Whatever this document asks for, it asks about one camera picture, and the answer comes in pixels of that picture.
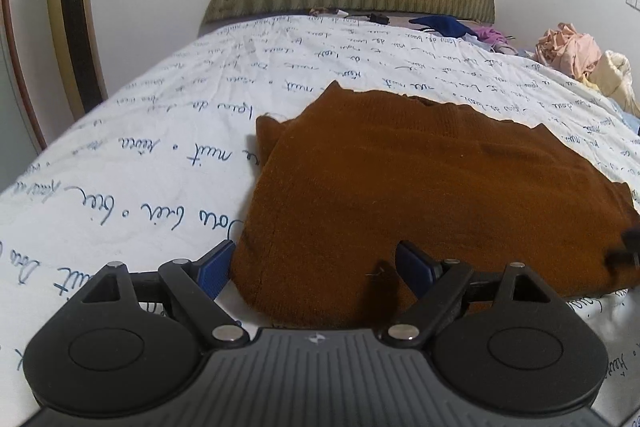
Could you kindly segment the cream fluffy garment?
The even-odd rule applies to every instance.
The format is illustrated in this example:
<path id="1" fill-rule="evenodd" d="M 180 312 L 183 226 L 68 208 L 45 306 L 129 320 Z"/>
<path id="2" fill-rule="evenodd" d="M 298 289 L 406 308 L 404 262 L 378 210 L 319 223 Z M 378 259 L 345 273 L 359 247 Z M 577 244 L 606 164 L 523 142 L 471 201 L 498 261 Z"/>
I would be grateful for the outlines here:
<path id="1" fill-rule="evenodd" d="M 634 94 L 631 64 L 624 54 L 604 51 L 596 67 L 588 75 L 588 80 L 626 113 L 639 116 L 639 102 Z"/>

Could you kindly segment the white bedsheet with blue script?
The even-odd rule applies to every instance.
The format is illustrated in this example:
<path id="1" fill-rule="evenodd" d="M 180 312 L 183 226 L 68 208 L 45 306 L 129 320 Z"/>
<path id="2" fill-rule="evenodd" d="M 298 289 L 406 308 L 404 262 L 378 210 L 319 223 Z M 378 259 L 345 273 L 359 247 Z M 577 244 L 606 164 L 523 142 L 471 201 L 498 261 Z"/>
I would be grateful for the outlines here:
<path id="1" fill-rule="evenodd" d="M 104 263 L 153 270 L 242 230 L 260 115 L 297 116 L 332 82 L 469 105 L 546 126 L 639 186 L 639 139 L 615 105 L 524 57 L 332 17 L 277 16 L 199 38 L 52 143 L 1 196 L 1 421 L 36 403 L 29 339 Z"/>

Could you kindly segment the gold tower air conditioner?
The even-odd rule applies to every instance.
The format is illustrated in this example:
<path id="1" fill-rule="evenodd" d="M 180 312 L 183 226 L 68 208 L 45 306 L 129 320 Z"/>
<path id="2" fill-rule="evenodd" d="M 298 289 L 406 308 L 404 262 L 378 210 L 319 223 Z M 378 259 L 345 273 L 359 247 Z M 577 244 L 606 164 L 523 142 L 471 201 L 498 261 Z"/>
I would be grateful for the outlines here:
<path id="1" fill-rule="evenodd" d="M 78 120 L 107 98 L 90 0 L 47 0 L 58 70 Z"/>

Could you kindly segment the brown knit sweater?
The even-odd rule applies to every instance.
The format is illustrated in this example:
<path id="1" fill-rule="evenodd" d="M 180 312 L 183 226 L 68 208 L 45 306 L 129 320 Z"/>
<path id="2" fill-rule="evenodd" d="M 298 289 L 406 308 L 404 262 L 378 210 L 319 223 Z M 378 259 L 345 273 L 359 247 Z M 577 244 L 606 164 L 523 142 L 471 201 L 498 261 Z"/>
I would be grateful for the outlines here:
<path id="1" fill-rule="evenodd" d="M 407 241 L 480 271 L 521 261 L 559 295 L 637 285 L 610 251 L 638 225 L 628 185 L 545 127 L 332 83 L 287 121 L 256 121 L 260 173 L 232 257 L 243 299 L 292 327 L 385 323 L 411 306 Z"/>

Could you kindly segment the white wall switch plate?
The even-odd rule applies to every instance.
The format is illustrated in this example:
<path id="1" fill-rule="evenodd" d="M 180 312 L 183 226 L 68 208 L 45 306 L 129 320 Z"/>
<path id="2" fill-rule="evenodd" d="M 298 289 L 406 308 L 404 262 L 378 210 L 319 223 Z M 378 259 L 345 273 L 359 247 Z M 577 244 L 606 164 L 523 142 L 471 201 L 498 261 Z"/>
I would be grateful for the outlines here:
<path id="1" fill-rule="evenodd" d="M 625 0 L 625 2 L 631 9 L 640 11 L 640 0 Z"/>

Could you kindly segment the dark blue garment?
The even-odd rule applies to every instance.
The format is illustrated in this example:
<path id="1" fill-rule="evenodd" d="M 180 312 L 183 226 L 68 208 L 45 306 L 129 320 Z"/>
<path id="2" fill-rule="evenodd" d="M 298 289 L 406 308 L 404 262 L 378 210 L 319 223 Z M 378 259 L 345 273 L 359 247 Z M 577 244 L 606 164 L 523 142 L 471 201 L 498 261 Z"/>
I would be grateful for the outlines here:
<path id="1" fill-rule="evenodd" d="M 410 24 L 422 25 L 439 32 L 444 37 L 462 38 L 465 35 L 477 37 L 477 33 L 449 15 L 427 15 L 409 20 Z"/>

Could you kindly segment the pink crumpled garment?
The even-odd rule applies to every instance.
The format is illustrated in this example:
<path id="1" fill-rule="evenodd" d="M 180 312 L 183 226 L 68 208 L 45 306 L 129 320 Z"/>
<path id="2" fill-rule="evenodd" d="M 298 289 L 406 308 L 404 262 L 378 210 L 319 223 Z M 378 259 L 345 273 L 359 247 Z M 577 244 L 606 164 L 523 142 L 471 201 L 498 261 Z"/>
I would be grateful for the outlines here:
<path id="1" fill-rule="evenodd" d="M 592 35 L 583 34 L 572 24 L 558 23 L 536 43 L 535 58 L 575 80 L 587 77 L 597 66 L 602 51 Z"/>

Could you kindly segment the frosted glass wardrobe door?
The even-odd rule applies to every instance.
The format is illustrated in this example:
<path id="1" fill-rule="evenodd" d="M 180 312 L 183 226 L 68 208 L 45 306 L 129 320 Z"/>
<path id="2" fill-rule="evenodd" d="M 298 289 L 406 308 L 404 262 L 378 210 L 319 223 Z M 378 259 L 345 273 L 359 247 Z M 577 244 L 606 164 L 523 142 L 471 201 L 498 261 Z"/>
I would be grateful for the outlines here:
<path id="1" fill-rule="evenodd" d="M 11 1 L 1 0 L 1 190 L 46 146 L 18 57 Z"/>

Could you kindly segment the purple small garment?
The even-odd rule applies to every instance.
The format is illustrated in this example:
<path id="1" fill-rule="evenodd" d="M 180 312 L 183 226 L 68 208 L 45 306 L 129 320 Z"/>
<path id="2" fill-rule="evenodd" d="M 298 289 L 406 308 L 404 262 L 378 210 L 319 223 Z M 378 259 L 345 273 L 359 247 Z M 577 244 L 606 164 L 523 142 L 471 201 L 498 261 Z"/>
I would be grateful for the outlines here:
<path id="1" fill-rule="evenodd" d="M 518 50 L 510 43 L 510 38 L 491 26 L 477 26 L 473 29 L 480 42 L 488 44 L 495 52 L 517 54 Z"/>

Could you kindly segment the light blue garment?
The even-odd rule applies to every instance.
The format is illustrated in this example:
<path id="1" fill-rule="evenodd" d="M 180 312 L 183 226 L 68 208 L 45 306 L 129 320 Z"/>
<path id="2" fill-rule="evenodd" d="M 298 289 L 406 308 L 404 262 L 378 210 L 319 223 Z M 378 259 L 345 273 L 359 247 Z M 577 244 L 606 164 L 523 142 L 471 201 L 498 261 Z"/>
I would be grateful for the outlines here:
<path id="1" fill-rule="evenodd" d="M 640 134 L 640 119 L 631 113 L 624 112 L 620 110 L 618 112 L 620 114 L 620 119 L 623 121 L 624 125 L 634 132 L 635 135 Z"/>

